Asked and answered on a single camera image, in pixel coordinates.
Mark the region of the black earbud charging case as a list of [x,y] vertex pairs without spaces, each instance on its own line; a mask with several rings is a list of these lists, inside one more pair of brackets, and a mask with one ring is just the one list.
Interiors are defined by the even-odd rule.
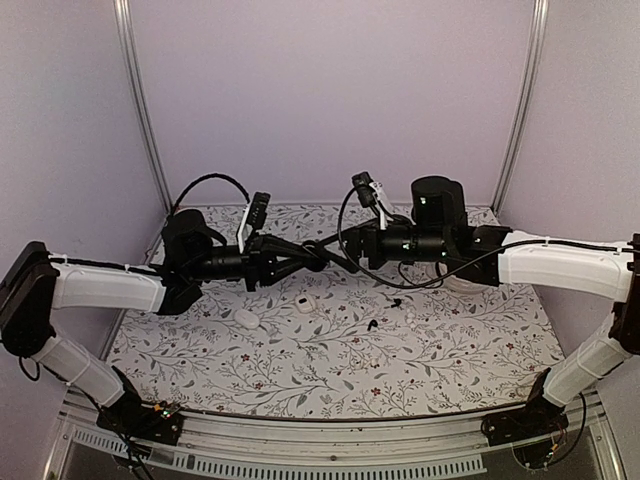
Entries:
[[306,269],[312,272],[321,272],[327,267],[328,260],[325,259],[321,252],[322,248],[315,241],[305,241],[302,248],[308,254],[308,258],[304,261]]

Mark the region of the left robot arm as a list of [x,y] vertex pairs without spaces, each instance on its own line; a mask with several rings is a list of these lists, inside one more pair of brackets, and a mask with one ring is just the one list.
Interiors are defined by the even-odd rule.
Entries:
[[149,423],[136,389],[121,372],[58,334],[50,322],[52,311],[97,307],[175,316],[188,311],[210,281],[242,281],[253,291],[327,264],[311,243],[295,244],[270,234],[250,234],[230,245],[196,209],[169,216],[161,238],[164,260],[147,267],[72,260],[33,241],[1,282],[5,349],[83,390],[128,434],[141,433]]

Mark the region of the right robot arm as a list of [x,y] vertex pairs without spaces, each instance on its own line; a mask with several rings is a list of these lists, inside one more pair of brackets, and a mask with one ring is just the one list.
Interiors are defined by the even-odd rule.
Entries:
[[639,352],[639,241],[593,243],[468,223],[462,185],[443,176],[411,184],[410,217],[392,212],[378,183],[362,172],[349,192],[377,219],[336,226],[340,260],[368,277],[389,261],[442,262],[447,276],[484,286],[531,284],[607,298],[601,330],[536,377],[517,427],[537,436],[584,389]]

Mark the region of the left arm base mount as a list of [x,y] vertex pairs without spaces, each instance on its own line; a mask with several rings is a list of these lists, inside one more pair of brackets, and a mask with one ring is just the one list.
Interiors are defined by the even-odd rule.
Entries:
[[124,373],[116,367],[113,370],[122,381],[124,394],[112,406],[100,408],[96,425],[124,437],[176,446],[184,424],[180,404],[145,404]]

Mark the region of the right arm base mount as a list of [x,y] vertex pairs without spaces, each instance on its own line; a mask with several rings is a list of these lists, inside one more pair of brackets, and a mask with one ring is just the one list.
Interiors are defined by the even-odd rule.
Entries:
[[482,418],[480,430],[490,446],[551,434],[568,427],[565,407],[559,407],[543,397],[544,382],[550,371],[547,368],[536,377],[522,407],[487,414]]

